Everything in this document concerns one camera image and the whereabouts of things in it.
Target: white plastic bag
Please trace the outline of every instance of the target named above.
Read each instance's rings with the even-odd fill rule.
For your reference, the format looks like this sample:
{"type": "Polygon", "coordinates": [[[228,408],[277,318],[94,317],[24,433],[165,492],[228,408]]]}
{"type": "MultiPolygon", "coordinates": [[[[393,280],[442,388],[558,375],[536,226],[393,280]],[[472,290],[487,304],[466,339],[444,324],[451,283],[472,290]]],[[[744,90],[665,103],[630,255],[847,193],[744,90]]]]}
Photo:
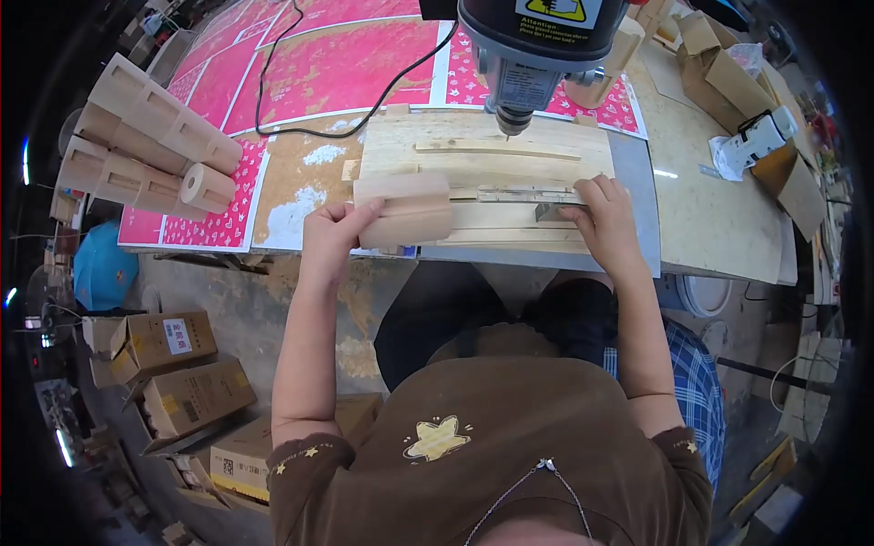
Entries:
{"type": "Polygon", "coordinates": [[[751,78],[756,79],[762,71],[765,57],[762,55],[762,44],[735,44],[725,50],[751,78]]]}

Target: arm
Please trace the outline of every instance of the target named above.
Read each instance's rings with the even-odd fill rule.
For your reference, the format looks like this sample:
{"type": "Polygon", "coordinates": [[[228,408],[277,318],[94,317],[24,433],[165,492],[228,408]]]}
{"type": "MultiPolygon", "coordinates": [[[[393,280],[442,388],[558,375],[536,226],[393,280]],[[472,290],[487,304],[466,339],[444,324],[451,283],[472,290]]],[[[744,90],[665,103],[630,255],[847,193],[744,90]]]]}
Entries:
{"type": "Polygon", "coordinates": [[[276,365],[271,410],[274,448],[314,432],[340,435],[334,421],[336,291],[358,234],[382,209],[376,201],[323,206],[303,221],[303,254],[276,365]]]}
{"type": "Polygon", "coordinates": [[[637,241],[631,197],[614,178],[598,175],[574,186],[589,206],[561,209],[604,268],[619,301],[619,382],[648,438],[684,426],[674,396],[674,371],[656,288],[637,241]]]}

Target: workbench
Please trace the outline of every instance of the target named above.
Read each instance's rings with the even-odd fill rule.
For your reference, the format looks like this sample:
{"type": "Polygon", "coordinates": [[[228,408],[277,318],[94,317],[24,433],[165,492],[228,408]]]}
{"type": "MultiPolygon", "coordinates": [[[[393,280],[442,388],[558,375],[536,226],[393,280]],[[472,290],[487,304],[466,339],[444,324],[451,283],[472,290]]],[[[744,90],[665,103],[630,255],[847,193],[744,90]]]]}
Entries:
{"type": "MultiPolygon", "coordinates": [[[[251,165],[240,167],[249,167],[244,175],[250,179],[245,184],[248,195],[239,203],[246,213],[237,212],[239,227],[228,229],[228,245],[210,242],[203,226],[199,233],[207,235],[206,243],[182,240],[184,223],[179,233],[173,218],[129,208],[122,219],[122,230],[128,232],[120,244],[135,252],[299,252],[306,214],[323,203],[351,200],[343,166],[361,157],[366,127],[341,141],[308,135],[267,138],[252,130],[258,76],[270,45],[294,20],[289,5],[243,0],[221,14],[198,38],[168,87],[227,134],[247,141],[255,152],[264,151],[253,156],[251,165]],[[171,241],[168,228],[181,237],[171,241]],[[240,235],[232,239],[233,232],[240,235]]],[[[415,0],[341,5],[312,0],[304,11],[308,15],[277,45],[265,75],[260,115],[266,131],[354,126],[385,83],[433,48],[451,27],[421,21],[415,0]]],[[[447,109],[484,115],[479,105],[487,90],[461,64],[470,59],[469,40],[456,35],[450,44],[452,48],[407,74],[386,103],[410,104],[421,115],[447,109]]],[[[708,174],[712,162],[707,141],[727,133],[709,115],[660,95],[638,55],[626,75],[617,94],[627,97],[615,102],[626,116],[611,118],[610,112],[617,110],[608,101],[603,107],[614,109],[579,109],[563,98],[561,87],[544,115],[566,122],[575,114],[594,115],[601,127],[610,128],[615,175],[633,198],[638,236],[652,274],[778,282],[781,265],[794,269],[791,223],[787,235],[786,215],[751,175],[735,183],[708,174]]],[[[219,218],[222,226],[224,218],[219,218]]],[[[587,254],[480,246],[426,245],[399,256],[416,257],[600,270],[587,254]]]]}

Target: blue umbrella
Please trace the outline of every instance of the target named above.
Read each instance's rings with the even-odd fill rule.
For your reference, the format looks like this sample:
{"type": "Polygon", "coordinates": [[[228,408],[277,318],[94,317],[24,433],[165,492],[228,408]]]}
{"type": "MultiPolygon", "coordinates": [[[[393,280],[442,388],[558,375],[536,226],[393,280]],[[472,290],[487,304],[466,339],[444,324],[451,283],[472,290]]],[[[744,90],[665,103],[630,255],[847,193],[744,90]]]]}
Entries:
{"type": "Polygon", "coordinates": [[[118,240],[118,220],[91,229],[73,259],[76,300],[89,311],[119,308],[140,271],[135,254],[124,252],[118,240]]]}

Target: silver chain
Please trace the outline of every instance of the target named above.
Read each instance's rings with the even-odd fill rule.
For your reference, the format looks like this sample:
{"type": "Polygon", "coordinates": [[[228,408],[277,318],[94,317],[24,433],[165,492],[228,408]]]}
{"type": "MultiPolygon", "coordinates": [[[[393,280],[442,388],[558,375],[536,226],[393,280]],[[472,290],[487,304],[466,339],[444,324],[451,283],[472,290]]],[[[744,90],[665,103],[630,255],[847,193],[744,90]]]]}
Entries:
{"type": "Polygon", "coordinates": [[[486,515],[484,515],[482,517],[482,519],[476,524],[476,526],[474,527],[474,530],[470,531],[470,535],[468,536],[468,540],[465,541],[464,546],[470,545],[470,541],[471,541],[471,539],[474,538],[476,531],[478,531],[480,529],[482,524],[486,521],[486,518],[488,518],[490,515],[492,515],[492,512],[495,511],[495,508],[497,508],[498,505],[501,504],[501,502],[503,502],[503,500],[507,498],[507,495],[512,493],[513,489],[517,488],[520,483],[527,480],[532,474],[534,474],[536,471],[540,470],[541,468],[545,468],[549,472],[552,472],[553,474],[555,474],[556,478],[561,480],[562,485],[565,486],[565,489],[567,489],[568,493],[570,493],[571,497],[573,497],[573,501],[577,504],[577,509],[579,510],[579,516],[583,518],[583,525],[586,526],[586,533],[589,535],[589,539],[594,541],[594,537],[592,536],[592,530],[589,529],[589,521],[586,519],[586,514],[583,512],[582,505],[579,504],[579,499],[577,498],[577,494],[574,493],[573,489],[571,489],[571,486],[569,486],[567,484],[567,481],[565,481],[565,477],[562,476],[561,473],[558,471],[558,469],[555,467],[555,464],[552,462],[552,459],[541,459],[536,465],[534,465],[534,467],[531,470],[528,471],[528,473],[525,476],[520,478],[519,481],[517,481],[516,483],[514,483],[510,487],[510,489],[507,489],[506,491],[504,491],[504,493],[500,497],[498,497],[498,500],[495,501],[495,504],[491,505],[491,508],[489,508],[489,511],[486,512],[486,515]]]}

